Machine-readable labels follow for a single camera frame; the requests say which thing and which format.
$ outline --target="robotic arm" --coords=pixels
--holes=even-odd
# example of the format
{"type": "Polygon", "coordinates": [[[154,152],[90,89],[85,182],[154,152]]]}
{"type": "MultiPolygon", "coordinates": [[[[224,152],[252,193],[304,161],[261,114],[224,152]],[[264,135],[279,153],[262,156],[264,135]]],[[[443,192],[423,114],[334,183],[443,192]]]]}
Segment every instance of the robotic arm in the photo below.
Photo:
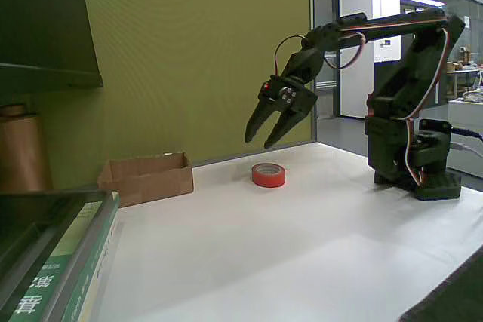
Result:
{"type": "Polygon", "coordinates": [[[265,142],[266,148],[310,113],[317,96],[305,85],[327,61],[325,52],[358,45],[355,58],[341,67],[346,68],[356,60],[367,41],[414,34],[414,42],[405,57],[368,99],[368,106],[373,110],[366,122],[368,163],[376,170],[378,183],[412,189],[423,200],[457,198],[460,181],[445,172],[451,125],[423,120],[422,131],[413,135],[411,120],[435,87],[463,29],[462,20],[433,9],[374,20],[367,20],[363,13],[353,14],[311,30],[303,37],[302,49],[291,55],[283,72],[271,75],[262,84],[259,102],[247,124],[245,142],[253,139],[274,111],[281,114],[265,142]]]}

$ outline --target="book spine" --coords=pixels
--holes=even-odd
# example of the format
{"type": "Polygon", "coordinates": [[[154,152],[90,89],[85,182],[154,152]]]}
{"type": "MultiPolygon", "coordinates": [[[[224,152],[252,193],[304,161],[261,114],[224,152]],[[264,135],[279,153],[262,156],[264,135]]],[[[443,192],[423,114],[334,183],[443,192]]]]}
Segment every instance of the book spine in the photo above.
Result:
{"type": "Polygon", "coordinates": [[[92,277],[91,284],[89,285],[88,291],[85,294],[85,300],[81,307],[81,312],[78,317],[78,322],[88,322],[91,319],[92,308],[97,297],[97,290],[99,289],[100,280],[103,275],[103,266],[106,263],[107,256],[109,255],[109,245],[112,240],[112,236],[117,225],[117,216],[114,218],[111,229],[107,236],[102,252],[100,254],[99,261],[97,262],[96,269],[94,271],[94,276],[92,277]]]}
{"type": "Polygon", "coordinates": [[[114,201],[115,207],[112,210],[109,218],[104,222],[102,231],[100,232],[99,237],[97,238],[96,243],[92,248],[91,254],[89,255],[89,258],[78,277],[77,284],[75,285],[74,291],[72,292],[69,303],[67,303],[66,310],[63,313],[62,322],[76,322],[78,320],[82,305],[85,300],[85,295],[88,291],[92,277],[94,276],[95,267],[101,256],[104,242],[107,239],[109,230],[111,229],[115,215],[118,211],[118,195],[115,196],[114,201]]]}

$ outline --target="desk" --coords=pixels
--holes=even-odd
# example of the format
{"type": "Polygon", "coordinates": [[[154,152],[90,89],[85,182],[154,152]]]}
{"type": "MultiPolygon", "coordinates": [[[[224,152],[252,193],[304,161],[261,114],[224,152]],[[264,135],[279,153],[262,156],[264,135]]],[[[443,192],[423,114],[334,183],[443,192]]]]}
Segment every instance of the desk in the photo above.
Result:
{"type": "MultiPolygon", "coordinates": [[[[483,103],[452,100],[448,103],[448,121],[459,128],[483,133],[483,103]]],[[[473,137],[451,135],[451,141],[462,143],[483,153],[483,143],[473,137]]],[[[451,150],[448,167],[483,178],[483,160],[471,152],[451,150]]]]}
{"type": "Polygon", "coordinates": [[[119,211],[94,320],[397,320],[483,244],[482,193],[417,201],[318,143],[194,178],[191,195],[119,211]],[[262,161],[287,184],[255,186],[262,161]]]}
{"type": "Polygon", "coordinates": [[[454,86],[453,86],[453,93],[454,93],[454,100],[458,98],[458,75],[465,74],[466,75],[466,83],[468,84],[468,77],[470,73],[480,73],[481,69],[463,69],[461,71],[452,71],[447,72],[448,75],[454,75],[454,86]]]}

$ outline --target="green wall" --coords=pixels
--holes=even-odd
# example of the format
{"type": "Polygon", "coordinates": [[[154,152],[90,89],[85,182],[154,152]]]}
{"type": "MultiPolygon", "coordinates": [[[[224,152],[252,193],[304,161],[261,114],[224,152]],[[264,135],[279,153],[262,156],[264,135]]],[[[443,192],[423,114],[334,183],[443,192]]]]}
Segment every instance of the green wall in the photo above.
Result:
{"type": "MultiPolygon", "coordinates": [[[[104,88],[34,96],[54,183],[94,182],[103,162],[177,150],[197,162],[262,149],[245,125],[274,47],[309,28],[309,0],[86,0],[104,88]]],[[[279,54],[285,64],[298,41],[279,54]]],[[[280,143],[310,140],[310,118],[280,143]]]]}

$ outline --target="red tape roll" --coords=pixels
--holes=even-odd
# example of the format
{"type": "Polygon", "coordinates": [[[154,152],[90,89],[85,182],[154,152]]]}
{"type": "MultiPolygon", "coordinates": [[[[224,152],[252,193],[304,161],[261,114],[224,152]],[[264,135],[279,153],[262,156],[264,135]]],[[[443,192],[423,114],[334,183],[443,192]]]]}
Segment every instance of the red tape roll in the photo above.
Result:
{"type": "Polygon", "coordinates": [[[264,188],[278,188],[285,184],[285,169],[277,164],[256,164],[251,168],[251,179],[264,188]]]}

